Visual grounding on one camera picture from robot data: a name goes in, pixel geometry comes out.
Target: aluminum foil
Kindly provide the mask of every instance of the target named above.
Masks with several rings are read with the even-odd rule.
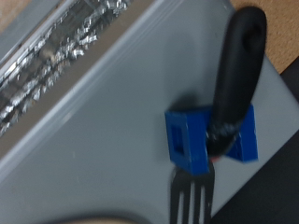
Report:
[[[0,75],[0,137],[51,89],[132,0],[80,0]]]

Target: spatula head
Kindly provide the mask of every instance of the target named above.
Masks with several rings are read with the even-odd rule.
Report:
[[[171,183],[170,224],[188,224],[189,219],[192,219],[193,224],[208,224],[214,181],[212,162],[209,163],[209,173],[204,175],[193,176],[176,168]]]

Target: slotted spatula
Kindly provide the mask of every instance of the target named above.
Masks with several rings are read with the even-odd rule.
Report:
[[[261,73],[265,39],[266,18],[262,10],[244,7],[233,15],[224,39],[211,121],[206,132],[206,151],[211,158],[227,153],[235,141]],[[191,218],[193,224],[209,223],[214,177],[211,162],[209,174],[205,175],[192,176],[176,170],[171,184],[170,224],[188,224]],[[201,209],[205,211],[204,217],[200,215]]]

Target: blue clip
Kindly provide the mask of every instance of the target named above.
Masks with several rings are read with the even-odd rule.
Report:
[[[170,160],[192,175],[208,173],[206,128],[210,115],[211,107],[165,113]],[[242,162],[258,159],[252,105],[227,156]]]

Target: brown surface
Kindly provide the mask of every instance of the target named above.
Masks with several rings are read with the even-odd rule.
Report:
[[[0,34],[30,2],[31,0],[0,0]]]
[[[299,55],[298,0],[231,0],[236,8],[257,6],[268,21],[266,54],[279,73]]]

